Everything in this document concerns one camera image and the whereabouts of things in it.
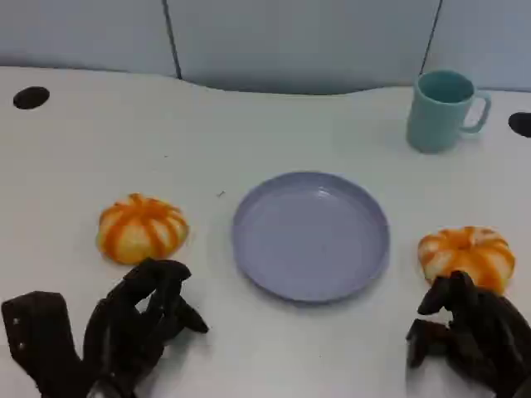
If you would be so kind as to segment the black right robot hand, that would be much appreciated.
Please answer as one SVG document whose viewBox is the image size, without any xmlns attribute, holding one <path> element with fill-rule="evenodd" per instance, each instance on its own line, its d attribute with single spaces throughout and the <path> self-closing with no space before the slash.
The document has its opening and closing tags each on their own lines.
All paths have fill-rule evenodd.
<svg viewBox="0 0 531 398">
<path fill-rule="evenodd" d="M 464 271 L 438 276 L 417 313 L 451 312 L 447 325 L 415 319 L 407 336 L 407 367 L 443 357 L 460 376 L 497 397 L 530 396 L 530 324 L 503 295 L 474 284 Z"/>
</svg>

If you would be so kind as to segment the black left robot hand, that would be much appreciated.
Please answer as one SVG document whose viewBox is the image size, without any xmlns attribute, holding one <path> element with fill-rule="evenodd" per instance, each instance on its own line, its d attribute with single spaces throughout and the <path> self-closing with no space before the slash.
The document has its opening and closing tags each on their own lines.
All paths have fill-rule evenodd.
<svg viewBox="0 0 531 398">
<path fill-rule="evenodd" d="M 85 329 L 83 362 L 117 396 L 136 396 L 137 385 L 181 331 L 208 332 L 181 295 L 191 275 L 176 260 L 147 258 L 96 305 Z"/>
</svg>

